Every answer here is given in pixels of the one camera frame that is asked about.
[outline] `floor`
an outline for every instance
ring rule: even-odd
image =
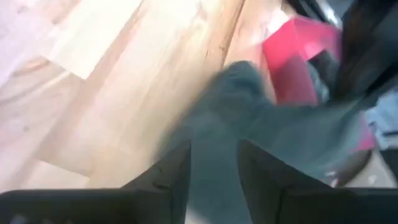
[[[0,88],[0,192],[120,187],[137,177],[217,71],[249,59],[266,76],[258,45],[282,5],[25,1],[18,13],[32,9],[49,35]]]

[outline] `gray fabric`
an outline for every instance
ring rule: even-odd
[[[208,223],[251,223],[236,162],[239,139],[320,180],[358,145],[356,102],[274,106],[262,83],[250,63],[233,64],[170,135],[170,144],[192,140],[188,207]]]

